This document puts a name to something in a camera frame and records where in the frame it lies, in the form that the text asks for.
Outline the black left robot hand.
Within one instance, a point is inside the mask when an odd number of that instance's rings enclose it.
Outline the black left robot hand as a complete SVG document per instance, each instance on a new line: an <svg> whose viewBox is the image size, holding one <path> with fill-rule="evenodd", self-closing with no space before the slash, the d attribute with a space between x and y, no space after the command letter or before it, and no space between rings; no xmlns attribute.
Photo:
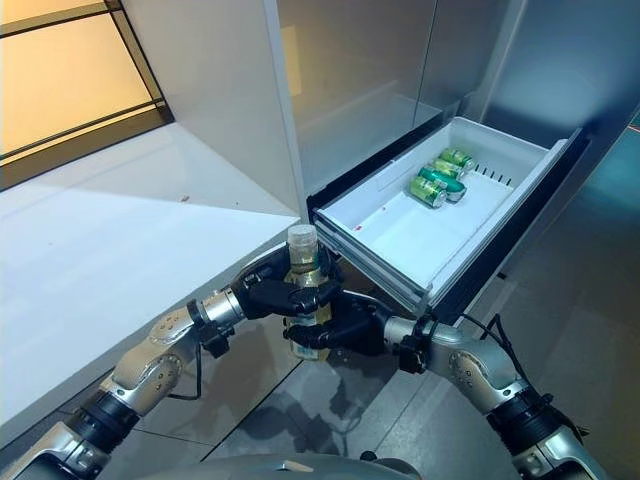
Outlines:
<svg viewBox="0 0 640 480"><path fill-rule="evenodd" d="M249 320L270 314L298 316L327 305L341 291L342 270L329 250L319 246L320 273L328 278L323 286L300 287L286 282L291 270L289 245L283 242L246 265L230 284L241 310Z"/></svg>

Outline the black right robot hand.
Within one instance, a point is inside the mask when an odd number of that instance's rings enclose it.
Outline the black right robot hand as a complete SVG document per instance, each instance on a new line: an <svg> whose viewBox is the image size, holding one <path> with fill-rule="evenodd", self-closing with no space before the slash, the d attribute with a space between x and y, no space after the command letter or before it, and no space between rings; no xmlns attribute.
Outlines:
<svg viewBox="0 0 640 480"><path fill-rule="evenodd" d="M321 325L294 325L284 330L286 340L314 349L346 349L365 356L385 353L384 328L394 315L380 300L343 291L332 302L332 318Z"/></svg>

